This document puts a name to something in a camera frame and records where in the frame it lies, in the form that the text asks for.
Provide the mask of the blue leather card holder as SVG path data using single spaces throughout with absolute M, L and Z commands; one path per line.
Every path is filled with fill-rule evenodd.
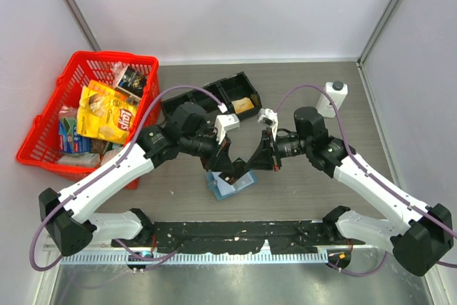
M 214 196 L 219 201 L 229 198 L 258 182 L 252 171 L 244 174 L 234 184 L 229 184 L 227 181 L 224 181 L 219 174 L 220 172 L 212 171 L 206 173 L 208 188 L 214 193 Z

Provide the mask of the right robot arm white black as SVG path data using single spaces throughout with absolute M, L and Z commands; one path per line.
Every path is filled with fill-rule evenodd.
M 282 159 L 304 155 L 310 164 L 346 185 L 383 214 L 383 219 L 363 216 L 338 206 L 325 216 L 323 237 L 330 244 L 355 239 L 392 254 L 415 276 L 424 276 L 453 248 L 455 231 L 451 212 L 430 206 L 407 194 L 372 168 L 343 139 L 328 133 L 324 118 L 311 106 L 294 111 L 295 131 L 281 129 L 278 115 L 261 109 L 258 122 L 267 128 L 248 162 L 249 170 L 281 168 Z

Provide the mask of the gold card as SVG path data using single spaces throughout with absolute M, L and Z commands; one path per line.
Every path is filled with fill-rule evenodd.
M 248 97 L 234 100 L 234 101 L 232 101 L 232 104 L 233 104 L 233 108 L 234 108 L 234 111 L 236 114 L 241 114 L 245 111 L 248 111 L 248 110 L 254 108 L 253 102 Z

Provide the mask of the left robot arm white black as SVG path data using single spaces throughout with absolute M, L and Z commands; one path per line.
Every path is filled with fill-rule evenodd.
M 212 116 L 197 104 L 178 106 L 160 124 L 139 131 L 136 139 L 78 183 L 60 192 L 39 195 L 41 220 L 62 256 L 72 256 L 90 243 L 118 239 L 127 246 L 147 246 L 154 225 L 140 209 L 99 214 L 97 209 L 135 179 L 180 153 L 200 158 L 207 171 L 232 172 L 229 130 L 239 126 L 235 114 Z

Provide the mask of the dark card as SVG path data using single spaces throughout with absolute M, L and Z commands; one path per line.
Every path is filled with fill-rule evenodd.
M 225 181 L 227 184 L 235 184 L 242 176 L 246 174 L 245 168 L 235 169 L 232 172 L 221 172 L 219 178 Z

